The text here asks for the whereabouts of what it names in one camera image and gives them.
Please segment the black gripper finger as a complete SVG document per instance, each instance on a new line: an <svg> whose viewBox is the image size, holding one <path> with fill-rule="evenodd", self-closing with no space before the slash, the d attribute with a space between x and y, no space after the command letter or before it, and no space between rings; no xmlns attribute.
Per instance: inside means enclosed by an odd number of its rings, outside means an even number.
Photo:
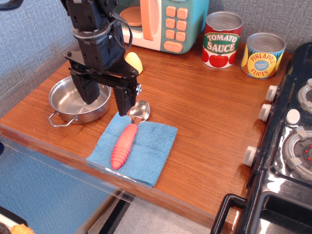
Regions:
<svg viewBox="0 0 312 234"><path fill-rule="evenodd" d="M117 86L114 88L115 99L120 116L127 115L128 111L136 103L136 94L125 87Z"/></svg>
<svg viewBox="0 0 312 234"><path fill-rule="evenodd" d="M98 83L92 81L89 74L77 74L74 71L70 73L82 100L87 104L92 104L100 94Z"/></svg>

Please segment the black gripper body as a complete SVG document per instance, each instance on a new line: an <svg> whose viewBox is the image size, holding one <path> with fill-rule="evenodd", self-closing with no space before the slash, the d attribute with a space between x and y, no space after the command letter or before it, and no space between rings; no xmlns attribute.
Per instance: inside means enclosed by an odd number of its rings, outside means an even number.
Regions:
<svg viewBox="0 0 312 234"><path fill-rule="evenodd" d="M98 84L125 87L136 95L141 92L138 71L124 58L126 46L119 20L106 20L97 29L73 28L72 33L80 50L65 56L70 61L71 71L89 74Z"/></svg>

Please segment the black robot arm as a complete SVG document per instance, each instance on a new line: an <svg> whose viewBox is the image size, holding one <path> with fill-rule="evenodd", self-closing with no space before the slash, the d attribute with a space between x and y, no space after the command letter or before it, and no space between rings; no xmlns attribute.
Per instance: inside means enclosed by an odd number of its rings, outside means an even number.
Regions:
<svg viewBox="0 0 312 234"><path fill-rule="evenodd" d="M124 58L132 42L124 42L122 25L127 25L115 8L117 0L63 0L71 19L72 34L79 51L67 52L70 74L82 100L92 104L99 84L112 87L120 116L135 105L141 91L138 70Z"/></svg>

